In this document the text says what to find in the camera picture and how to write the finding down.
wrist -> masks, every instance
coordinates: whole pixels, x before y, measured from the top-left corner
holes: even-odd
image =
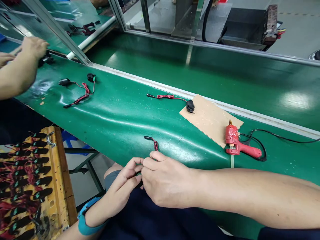
[[[189,168],[189,207],[199,207],[199,194],[201,193],[201,171],[200,169]]]
[[[105,214],[105,206],[107,206],[107,203],[105,203],[104,198],[102,197],[98,202],[88,209],[88,211],[85,213],[87,226],[97,227],[108,220],[109,217]]]

white pipe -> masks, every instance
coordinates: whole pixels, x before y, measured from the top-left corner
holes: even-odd
[[[97,36],[100,35],[100,33],[102,33],[107,27],[109,27],[114,21],[116,20],[116,18],[113,16],[112,18],[110,18],[108,21],[106,21],[101,27],[99,27],[93,34],[91,34],[89,37],[87,37],[86,40],[84,40],[82,43],[80,43],[80,45],[78,46],[81,50],[84,49],[86,46],[88,46]],[[72,59],[74,58],[74,53],[70,52],[67,55],[68,59]]]

metal clip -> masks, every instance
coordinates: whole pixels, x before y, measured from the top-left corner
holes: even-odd
[[[50,136],[53,134],[54,132],[51,132],[47,135],[47,143],[53,148],[56,146],[55,143],[51,142]]]

dark sleeve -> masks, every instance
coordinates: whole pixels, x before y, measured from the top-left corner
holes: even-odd
[[[320,229],[275,229],[265,227],[260,230],[258,240],[319,240]]]

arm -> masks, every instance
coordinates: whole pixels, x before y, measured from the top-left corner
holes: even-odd
[[[107,193],[85,213],[86,225],[97,227],[108,218],[117,215],[127,204],[130,193],[140,183],[141,175],[135,176],[142,169],[143,158],[132,158],[118,174]],[[94,240],[102,230],[90,236],[82,235],[79,231],[79,221],[63,232],[57,240]]]
[[[38,62],[45,55],[48,45],[40,38],[24,38],[22,51],[0,69],[0,100],[20,95],[33,84]]]
[[[190,169],[159,152],[143,160],[142,181],[159,206],[238,213],[273,228],[320,228],[320,187],[253,169]]]

